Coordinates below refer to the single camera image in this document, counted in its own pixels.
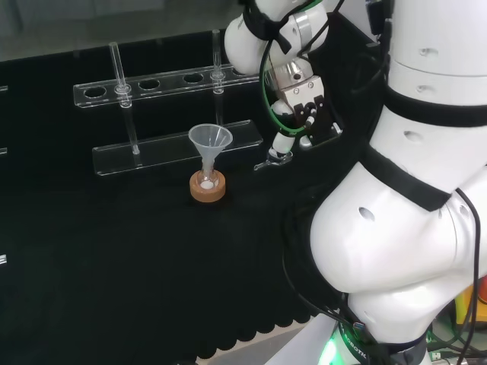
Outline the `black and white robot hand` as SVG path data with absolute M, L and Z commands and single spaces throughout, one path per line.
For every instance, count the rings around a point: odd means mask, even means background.
M 268 156 L 273 163 L 292 158 L 292 149 L 309 151 L 338 138 L 344 125 L 336 115 L 331 98 L 320 77 L 314 75 L 280 90 L 271 105 L 278 127 Z

